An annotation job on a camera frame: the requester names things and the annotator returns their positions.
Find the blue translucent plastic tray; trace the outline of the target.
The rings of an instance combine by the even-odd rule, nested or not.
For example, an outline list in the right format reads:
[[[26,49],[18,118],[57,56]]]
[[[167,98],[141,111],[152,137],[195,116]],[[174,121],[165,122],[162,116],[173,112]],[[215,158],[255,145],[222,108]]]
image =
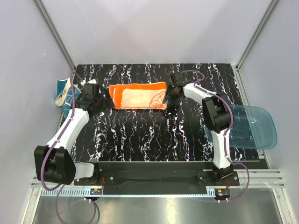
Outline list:
[[[260,107],[231,105],[231,112],[224,106],[213,107],[203,104],[203,117],[206,135],[214,149],[223,149],[220,143],[224,132],[229,128],[231,118],[233,124],[229,137],[229,147],[243,149],[271,149],[277,143],[277,133],[271,115]]]

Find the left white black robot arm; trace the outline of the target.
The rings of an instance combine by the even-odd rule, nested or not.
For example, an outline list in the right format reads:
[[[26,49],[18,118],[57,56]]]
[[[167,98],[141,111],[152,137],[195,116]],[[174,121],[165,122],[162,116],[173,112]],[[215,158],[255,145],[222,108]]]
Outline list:
[[[87,83],[78,97],[71,97],[71,108],[58,132],[45,146],[37,146],[34,150],[36,176],[43,187],[48,182],[69,185],[82,178],[91,185],[100,181],[101,173],[95,164],[74,162],[71,150],[90,118],[113,107],[108,89],[99,84]]]

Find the orange cartoon print towel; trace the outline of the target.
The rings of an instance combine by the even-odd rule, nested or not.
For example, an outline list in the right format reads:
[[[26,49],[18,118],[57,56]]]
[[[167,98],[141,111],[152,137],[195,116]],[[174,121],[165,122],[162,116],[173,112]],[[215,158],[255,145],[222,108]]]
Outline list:
[[[110,85],[109,94],[114,108],[118,110],[165,110],[164,102],[167,84],[157,82],[153,84],[116,84]]]

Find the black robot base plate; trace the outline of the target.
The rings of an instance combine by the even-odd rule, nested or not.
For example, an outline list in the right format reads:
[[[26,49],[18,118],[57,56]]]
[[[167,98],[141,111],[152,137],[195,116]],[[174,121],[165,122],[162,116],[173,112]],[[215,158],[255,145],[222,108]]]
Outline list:
[[[74,184],[103,187],[110,197],[214,197],[215,189],[238,187],[237,172],[216,176],[212,162],[98,162],[89,178]]]

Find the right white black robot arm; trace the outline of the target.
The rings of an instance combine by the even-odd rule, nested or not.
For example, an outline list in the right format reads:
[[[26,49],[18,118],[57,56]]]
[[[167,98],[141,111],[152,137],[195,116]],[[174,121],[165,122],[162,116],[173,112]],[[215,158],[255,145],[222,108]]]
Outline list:
[[[214,168],[205,184],[213,181],[223,185],[234,171],[229,153],[229,135],[234,117],[227,95],[201,87],[199,82],[203,79],[204,76],[193,82],[184,79],[182,72],[171,73],[171,84],[167,87],[164,102],[171,105],[178,98],[186,97],[202,105],[204,123],[211,132],[214,147]]]

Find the teal and cream towel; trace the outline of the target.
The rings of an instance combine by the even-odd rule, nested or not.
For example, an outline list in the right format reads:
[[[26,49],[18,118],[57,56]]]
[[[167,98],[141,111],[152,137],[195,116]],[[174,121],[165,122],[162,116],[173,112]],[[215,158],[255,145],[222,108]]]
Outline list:
[[[55,104],[62,108],[63,118],[68,117],[72,105],[72,90],[70,78],[57,80],[57,94]]]

